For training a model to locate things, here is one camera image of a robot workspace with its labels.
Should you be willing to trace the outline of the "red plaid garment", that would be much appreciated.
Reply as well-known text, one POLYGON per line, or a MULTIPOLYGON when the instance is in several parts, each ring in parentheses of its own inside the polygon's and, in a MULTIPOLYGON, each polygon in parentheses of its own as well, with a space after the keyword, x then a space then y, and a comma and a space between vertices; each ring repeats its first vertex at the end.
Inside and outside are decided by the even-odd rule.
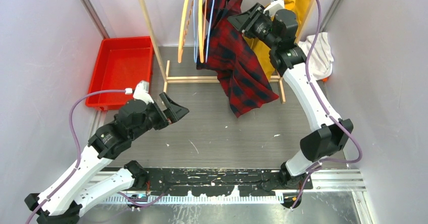
POLYGON ((263 104, 277 100, 259 60, 232 24, 230 16, 241 13, 243 0, 207 0, 211 20, 209 39, 204 41, 206 60, 196 62, 198 70, 212 70, 233 114, 238 118, 263 104))

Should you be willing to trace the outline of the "wooden clothes rack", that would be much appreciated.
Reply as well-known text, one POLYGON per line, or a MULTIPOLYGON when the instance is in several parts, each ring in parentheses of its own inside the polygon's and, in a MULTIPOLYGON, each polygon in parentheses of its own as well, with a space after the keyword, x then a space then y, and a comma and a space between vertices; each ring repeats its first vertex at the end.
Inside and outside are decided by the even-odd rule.
MULTIPOLYGON (((159 51, 159 46, 157 44, 156 41, 156 36, 154 34, 154 30, 152 27, 152 23, 149 17, 149 13, 147 10, 147 6, 146 6, 146 2, 145 0, 138 0, 141 11, 143 13, 145 22, 146 22, 146 26, 148 28, 149 31, 149 37, 151 39, 151 43, 153 45, 153 50, 157 59, 157 63, 161 72, 161 76, 164 82, 164 86, 163 86, 163 92, 167 92, 168 86, 169 84, 191 84, 191 83, 218 83, 217 77, 216 76, 169 76, 169 72, 170 72, 170 61, 168 60, 166 62, 166 68, 164 67, 164 61, 161 58, 161 54, 159 51)), ((305 14, 305 18, 303 20, 303 27, 305 27, 305 23, 307 24, 308 22, 308 16, 309 14, 312 12, 314 5, 313 5, 313 1, 311 1, 311 4, 308 7, 308 11, 305 14)), ((284 81, 282 79, 281 76, 279 76, 279 73, 277 73, 276 75, 271 76, 270 79, 271 83, 278 83, 278 87, 279 87, 279 95, 280 95, 280 99, 281 99, 281 103, 284 104, 286 102, 286 97, 285 97, 285 90, 284 90, 284 81)))

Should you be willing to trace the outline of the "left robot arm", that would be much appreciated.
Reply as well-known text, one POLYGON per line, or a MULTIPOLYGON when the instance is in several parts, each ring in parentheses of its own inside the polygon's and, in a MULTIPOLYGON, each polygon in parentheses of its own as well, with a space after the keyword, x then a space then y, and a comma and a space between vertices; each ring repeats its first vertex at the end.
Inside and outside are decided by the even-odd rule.
POLYGON ((78 223, 91 208, 113 194, 126 189, 143 189, 147 172, 137 161, 130 161, 107 179, 88 187, 89 181, 132 142, 149 130, 161 130, 178 122, 189 110, 169 98, 160 97, 165 109, 160 109, 146 92, 125 89, 133 97, 119 108, 113 121, 99 127, 85 147, 77 145, 76 161, 45 191, 31 193, 25 203, 31 211, 27 223, 78 223))

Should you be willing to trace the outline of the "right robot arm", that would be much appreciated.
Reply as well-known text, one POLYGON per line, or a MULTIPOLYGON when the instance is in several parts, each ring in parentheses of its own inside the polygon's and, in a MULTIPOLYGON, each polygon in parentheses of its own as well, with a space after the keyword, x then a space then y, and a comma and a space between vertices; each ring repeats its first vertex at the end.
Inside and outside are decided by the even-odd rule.
POLYGON ((300 140, 300 150, 282 163, 278 173, 280 185, 293 189, 313 163, 343 149, 348 140, 344 130, 352 132, 353 124, 332 108, 310 74, 306 54, 295 43, 298 23, 294 12, 280 9, 271 18, 256 4, 228 21, 246 37, 257 38, 269 48, 272 66, 291 87, 308 119, 311 133, 300 140))

